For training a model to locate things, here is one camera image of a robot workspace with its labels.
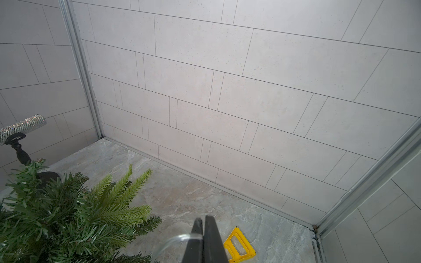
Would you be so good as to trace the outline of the small green christmas tree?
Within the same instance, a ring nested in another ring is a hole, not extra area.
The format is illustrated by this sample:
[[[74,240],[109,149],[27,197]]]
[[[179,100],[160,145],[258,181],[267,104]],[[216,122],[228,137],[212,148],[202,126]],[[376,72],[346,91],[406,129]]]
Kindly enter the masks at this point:
[[[152,175],[119,180],[106,175],[88,188],[82,173],[43,184],[43,160],[22,167],[1,203],[3,263],[150,263],[151,255],[124,255],[122,248],[156,229],[161,218],[132,201]]]

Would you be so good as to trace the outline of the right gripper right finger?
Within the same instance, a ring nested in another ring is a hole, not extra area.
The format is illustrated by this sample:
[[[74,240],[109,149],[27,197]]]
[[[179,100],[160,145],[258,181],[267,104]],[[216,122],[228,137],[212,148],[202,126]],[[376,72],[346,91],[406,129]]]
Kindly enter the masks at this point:
[[[205,217],[205,232],[203,236],[204,263],[228,263],[223,242],[213,216]]]

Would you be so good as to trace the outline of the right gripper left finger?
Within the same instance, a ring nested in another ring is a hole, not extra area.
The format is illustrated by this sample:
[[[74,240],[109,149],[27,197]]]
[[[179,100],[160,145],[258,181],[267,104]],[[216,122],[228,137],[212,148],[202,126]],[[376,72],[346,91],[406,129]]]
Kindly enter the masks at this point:
[[[202,263],[203,260],[203,222],[196,218],[191,230],[182,263]]]

